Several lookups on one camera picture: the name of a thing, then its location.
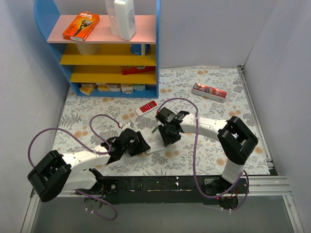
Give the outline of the grey white remote control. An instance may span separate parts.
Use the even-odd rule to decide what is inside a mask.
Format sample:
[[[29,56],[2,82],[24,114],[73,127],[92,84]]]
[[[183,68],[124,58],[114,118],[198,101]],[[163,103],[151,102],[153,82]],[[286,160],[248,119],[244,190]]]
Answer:
[[[159,141],[150,143],[149,146],[150,146],[150,149],[145,151],[146,154],[152,154],[152,153],[155,153],[155,152],[167,150],[167,149],[169,149],[172,146],[172,144],[168,144],[168,145],[165,146],[164,141],[163,140],[159,140]]]

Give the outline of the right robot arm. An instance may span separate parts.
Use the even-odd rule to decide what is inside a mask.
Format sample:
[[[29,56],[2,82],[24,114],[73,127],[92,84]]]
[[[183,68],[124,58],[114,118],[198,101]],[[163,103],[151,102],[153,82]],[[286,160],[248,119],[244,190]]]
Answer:
[[[197,133],[219,141],[227,156],[227,163],[216,184],[226,193],[237,188],[237,178],[259,142],[239,117],[214,120],[196,117],[187,111],[175,114],[164,107],[157,112],[156,119],[161,123],[158,130],[165,146],[179,141],[182,133]]]

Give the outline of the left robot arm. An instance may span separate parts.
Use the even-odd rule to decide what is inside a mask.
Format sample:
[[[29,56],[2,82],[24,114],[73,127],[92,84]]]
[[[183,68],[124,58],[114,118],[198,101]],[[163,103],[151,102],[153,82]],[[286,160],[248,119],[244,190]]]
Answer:
[[[92,194],[99,194],[104,185],[94,167],[118,161],[124,154],[141,154],[150,148],[141,132],[127,128],[94,149],[64,154],[52,150],[33,167],[27,178],[42,202],[74,189],[88,189]]]

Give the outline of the teal small box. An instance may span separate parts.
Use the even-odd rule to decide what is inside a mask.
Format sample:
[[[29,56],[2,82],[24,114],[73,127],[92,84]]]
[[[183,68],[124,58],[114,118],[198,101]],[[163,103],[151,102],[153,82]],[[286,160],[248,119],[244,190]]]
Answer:
[[[145,84],[133,84],[134,91],[145,91]]]

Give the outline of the cream small box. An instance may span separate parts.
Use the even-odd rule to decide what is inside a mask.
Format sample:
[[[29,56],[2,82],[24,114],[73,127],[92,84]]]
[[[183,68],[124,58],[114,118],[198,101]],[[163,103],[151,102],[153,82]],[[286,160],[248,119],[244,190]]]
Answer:
[[[131,94],[134,92],[134,87],[132,84],[122,83],[121,84],[121,91],[124,94]]]

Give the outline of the orange white small box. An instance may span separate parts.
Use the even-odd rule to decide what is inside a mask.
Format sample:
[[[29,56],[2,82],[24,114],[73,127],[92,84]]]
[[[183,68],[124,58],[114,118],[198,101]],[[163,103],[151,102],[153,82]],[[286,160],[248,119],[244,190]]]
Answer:
[[[100,92],[109,92],[109,87],[106,84],[98,85],[98,91]]]

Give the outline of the floral table mat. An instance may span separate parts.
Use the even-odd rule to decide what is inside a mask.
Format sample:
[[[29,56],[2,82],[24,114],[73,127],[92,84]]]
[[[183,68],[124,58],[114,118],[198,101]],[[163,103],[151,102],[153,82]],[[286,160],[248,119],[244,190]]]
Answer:
[[[191,89],[195,83],[226,91],[225,101],[221,103],[193,94]],[[188,111],[200,117],[225,120],[237,116],[259,135],[239,72],[233,68],[162,69],[156,101],[175,113]],[[119,135],[121,130],[117,123],[128,121],[134,123],[134,129],[143,134],[146,142],[158,141],[161,139],[159,132],[152,133],[159,124],[156,112],[143,116],[135,112],[146,103],[146,99],[135,98],[79,97],[70,90],[53,149],[74,153],[81,151],[83,145],[95,147],[102,138]],[[97,169],[105,176],[219,175],[226,162],[218,141],[186,133],[167,150],[133,157],[124,155],[119,161],[97,166]]]

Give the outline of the yellow small box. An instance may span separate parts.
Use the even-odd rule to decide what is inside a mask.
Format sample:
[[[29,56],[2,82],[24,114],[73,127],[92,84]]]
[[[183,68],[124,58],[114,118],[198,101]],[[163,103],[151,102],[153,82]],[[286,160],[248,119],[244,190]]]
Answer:
[[[89,96],[96,88],[97,85],[95,83],[82,83],[79,91]]]

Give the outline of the red box on shelf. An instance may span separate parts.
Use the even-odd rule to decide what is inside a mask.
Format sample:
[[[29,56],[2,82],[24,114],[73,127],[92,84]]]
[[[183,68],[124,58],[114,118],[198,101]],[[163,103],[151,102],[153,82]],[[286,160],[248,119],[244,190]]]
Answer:
[[[122,75],[132,75],[155,71],[155,66],[121,66]]]

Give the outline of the blue shelf unit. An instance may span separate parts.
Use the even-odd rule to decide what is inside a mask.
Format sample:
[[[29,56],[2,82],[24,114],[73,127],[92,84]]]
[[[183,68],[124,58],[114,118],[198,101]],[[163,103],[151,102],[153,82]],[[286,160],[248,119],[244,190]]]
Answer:
[[[90,96],[149,99],[159,95],[160,6],[158,0],[155,15],[136,16],[137,33],[131,41],[121,40],[111,33],[107,15],[101,16],[85,42],[65,40],[62,33],[75,16],[61,15],[52,0],[36,0],[34,17],[39,32],[76,95],[84,95],[79,91],[82,83],[129,83],[145,84],[145,91],[124,94],[94,90]],[[79,43],[99,44],[100,50],[94,55],[81,55],[76,47]],[[150,44],[151,50],[144,56],[133,55],[130,44]],[[122,75],[121,66],[155,66],[155,71]]]

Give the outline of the blue can on shelf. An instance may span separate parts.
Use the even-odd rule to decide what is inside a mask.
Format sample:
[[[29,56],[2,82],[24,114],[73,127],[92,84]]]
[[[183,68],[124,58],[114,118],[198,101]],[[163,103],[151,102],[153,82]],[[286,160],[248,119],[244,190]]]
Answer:
[[[133,55],[144,56],[151,50],[150,44],[130,44],[130,52]]]

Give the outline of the orange razor box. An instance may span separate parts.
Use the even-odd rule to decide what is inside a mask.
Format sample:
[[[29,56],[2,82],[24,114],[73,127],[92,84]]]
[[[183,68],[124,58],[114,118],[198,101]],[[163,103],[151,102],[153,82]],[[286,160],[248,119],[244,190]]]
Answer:
[[[65,29],[62,36],[66,40],[84,42],[100,21],[100,16],[90,12],[80,12]]]

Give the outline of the white plastic bottle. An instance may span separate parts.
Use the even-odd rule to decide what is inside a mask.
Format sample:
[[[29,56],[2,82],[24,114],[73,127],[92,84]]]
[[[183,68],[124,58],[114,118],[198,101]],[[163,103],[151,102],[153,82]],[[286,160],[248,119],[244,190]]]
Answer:
[[[115,0],[116,16],[122,40],[130,41],[137,32],[133,0]]]

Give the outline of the clear plastic bottle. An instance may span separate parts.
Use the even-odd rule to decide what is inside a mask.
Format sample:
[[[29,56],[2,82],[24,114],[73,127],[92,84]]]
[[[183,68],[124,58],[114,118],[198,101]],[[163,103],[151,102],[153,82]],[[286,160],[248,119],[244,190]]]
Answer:
[[[105,2],[109,22],[110,22],[111,32],[114,35],[120,35],[114,0],[105,0],[104,2]]]

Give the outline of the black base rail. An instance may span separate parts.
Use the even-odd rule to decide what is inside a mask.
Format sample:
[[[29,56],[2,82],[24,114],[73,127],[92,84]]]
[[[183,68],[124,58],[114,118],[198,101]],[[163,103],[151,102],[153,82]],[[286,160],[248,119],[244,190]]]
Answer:
[[[202,203],[233,209],[239,195],[246,193],[246,179],[240,178],[234,188],[221,198],[219,194],[231,185],[219,176],[112,176],[94,170],[95,184],[84,191],[98,195],[113,205],[130,203]]]

